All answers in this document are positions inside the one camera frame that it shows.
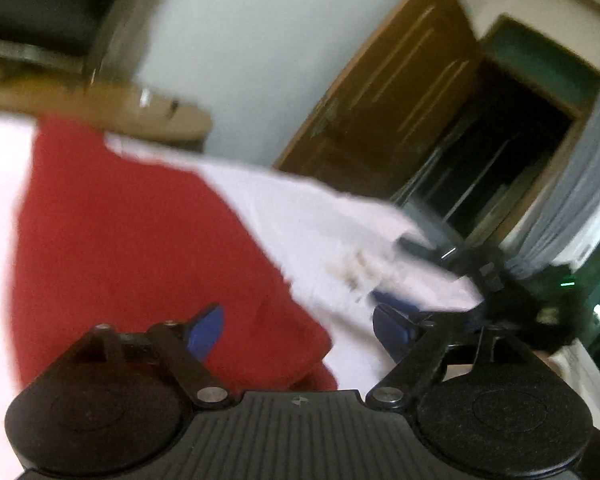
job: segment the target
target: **circular cap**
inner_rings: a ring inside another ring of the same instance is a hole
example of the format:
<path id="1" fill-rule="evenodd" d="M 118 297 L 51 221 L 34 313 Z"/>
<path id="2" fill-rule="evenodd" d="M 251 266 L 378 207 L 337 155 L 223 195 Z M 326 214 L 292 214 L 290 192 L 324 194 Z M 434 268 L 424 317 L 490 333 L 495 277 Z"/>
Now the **circular cap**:
<path id="1" fill-rule="evenodd" d="M 481 423 L 502 433 L 525 433 L 544 422 L 546 406 L 530 394 L 496 390 L 474 400 L 474 415 Z"/>
<path id="2" fill-rule="evenodd" d="M 383 404 L 395 404 L 404 397 L 404 393 L 401 390 L 392 386 L 376 388 L 372 395 L 375 400 Z"/>
<path id="3" fill-rule="evenodd" d="M 150 368 L 81 364 L 42 376 L 7 411 L 13 449 L 55 476 L 105 476 L 145 462 L 171 443 L 190 413 Z"/>
<path id="4" fill-rule="evenodd" d="M 224 388 L 218 386 L 207 386 L 196 393 L 196 397 L 202 402 L 213 404 L 214 402 L 222 402 L 229 396 L 229 393 Z"/>
<path id="5" fill-rule="evenodd" d="M 587 405 L 567 384 L 517 364 L 481 365 L 433 387 L 417 418 L 452 465 L 499 478 L 559 472 L 592 431 Z"/>

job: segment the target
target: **curtain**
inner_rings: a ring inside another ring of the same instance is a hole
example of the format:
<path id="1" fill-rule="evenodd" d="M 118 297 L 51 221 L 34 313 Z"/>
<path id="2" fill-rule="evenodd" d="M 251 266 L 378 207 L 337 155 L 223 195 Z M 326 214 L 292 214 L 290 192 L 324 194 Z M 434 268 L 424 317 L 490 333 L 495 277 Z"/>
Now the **curtain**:
<path id="1" fill-rule="evenodd" d="M 562 175 L 518 238 L 508 266 L 525 277 L 550 264 L 600 206 L 600 94 Z"/>

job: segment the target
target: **ridged black surface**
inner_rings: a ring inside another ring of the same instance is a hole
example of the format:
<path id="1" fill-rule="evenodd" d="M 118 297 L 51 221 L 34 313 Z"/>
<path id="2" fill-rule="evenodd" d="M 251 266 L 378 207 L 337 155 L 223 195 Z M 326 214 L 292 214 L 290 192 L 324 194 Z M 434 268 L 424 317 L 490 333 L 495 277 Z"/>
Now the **ridged black surface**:
<path id="1" fill-rule="evenodd" d="M 460 431 L 449 428 L 449 431 Z M 26 480 L 42 480 L 36 473 Z M 418 441 L 395 413 L 363 406 L 357 392 L 248 392 L 194 418 L 165 455 L 120 480 L 470 480 Z M 572 473 L 555 477 L 576 479 Z"/>

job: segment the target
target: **white sheet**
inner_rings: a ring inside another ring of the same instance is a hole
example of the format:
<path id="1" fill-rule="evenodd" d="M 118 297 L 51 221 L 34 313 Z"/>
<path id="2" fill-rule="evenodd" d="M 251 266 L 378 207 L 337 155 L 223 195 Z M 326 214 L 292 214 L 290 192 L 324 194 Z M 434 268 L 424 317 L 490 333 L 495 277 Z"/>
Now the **white sheet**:
<path id="1" fill-rule="evenodd" d="M 21 468 L 2 422 L 16 393 L 11 373 L 5 304 L 13 213 L 26 183 L 34 121 L 0 114 L 0 480 Z M 311 180 L 109 137 L 125 156 L 197 171 L 235 209 L 263 250 L 283 271 L 294 298 L 333 338 L 326 364 L 341 388 L 364 396 L 393 365 L 373 336 L 366 293 L 378 283 L 429 307 L 471 308 L 465 283 L 416 262 L 394 261 L 392 241 L 407 232 L 425 242 L 414 223 L 391 206 L 337 194 Z"/>

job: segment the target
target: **brown door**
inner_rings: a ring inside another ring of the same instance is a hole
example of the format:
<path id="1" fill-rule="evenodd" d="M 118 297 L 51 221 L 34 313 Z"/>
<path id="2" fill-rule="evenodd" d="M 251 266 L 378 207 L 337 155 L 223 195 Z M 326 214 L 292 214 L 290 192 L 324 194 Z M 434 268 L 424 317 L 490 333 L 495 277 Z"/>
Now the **brown door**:
<path id="1" fill-rule="evenodd" d="M 402 0 L 276 167 L 386 197 L 424 162 L 472 90 L 478 44 L 457 0 Z"/>

